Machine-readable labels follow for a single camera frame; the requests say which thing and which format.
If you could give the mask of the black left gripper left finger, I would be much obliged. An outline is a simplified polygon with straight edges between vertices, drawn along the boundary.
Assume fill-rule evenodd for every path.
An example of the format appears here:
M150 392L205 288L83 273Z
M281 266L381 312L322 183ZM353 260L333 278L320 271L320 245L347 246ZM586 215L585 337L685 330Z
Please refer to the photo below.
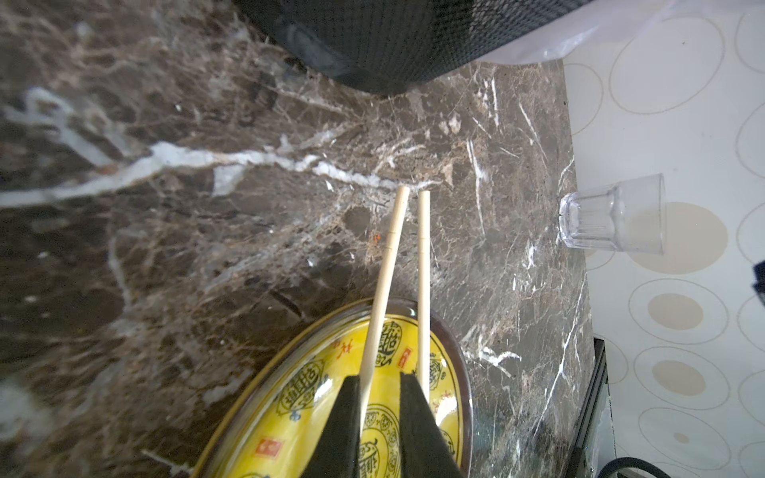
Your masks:
M301 476L357 477L360 424L360 378L347 376Z

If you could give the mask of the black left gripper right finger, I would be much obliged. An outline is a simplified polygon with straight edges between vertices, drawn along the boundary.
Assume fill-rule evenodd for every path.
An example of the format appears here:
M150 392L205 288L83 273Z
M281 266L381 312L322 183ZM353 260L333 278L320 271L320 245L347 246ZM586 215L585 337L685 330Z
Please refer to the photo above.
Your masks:
M462 477L413 374L400 374L402 477Z

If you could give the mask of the wooden chopstick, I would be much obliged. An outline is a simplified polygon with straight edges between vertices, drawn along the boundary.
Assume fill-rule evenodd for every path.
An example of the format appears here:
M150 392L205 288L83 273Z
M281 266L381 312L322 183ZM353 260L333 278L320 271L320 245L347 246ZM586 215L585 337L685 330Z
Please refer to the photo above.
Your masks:
M371 396L374 372L376 369L376 360L384 318L386 318L386 307L388 298L390 298L390 288L392 288L392 277L394 277L394 265L398 257L398 247L400 247L400 237L402 237L402 227L406 218L406 207L408 206L408 197L410 189L407 186L399 186L396 191L396 201L390 220L390 228L386 235L386 246L382 253L382 265L376 294L374 296L371 319L366 337L362 364L360 367L360 406L361 406L361 426L364 424L366 412Z
M418 195L418 382L430 400L430 192Z

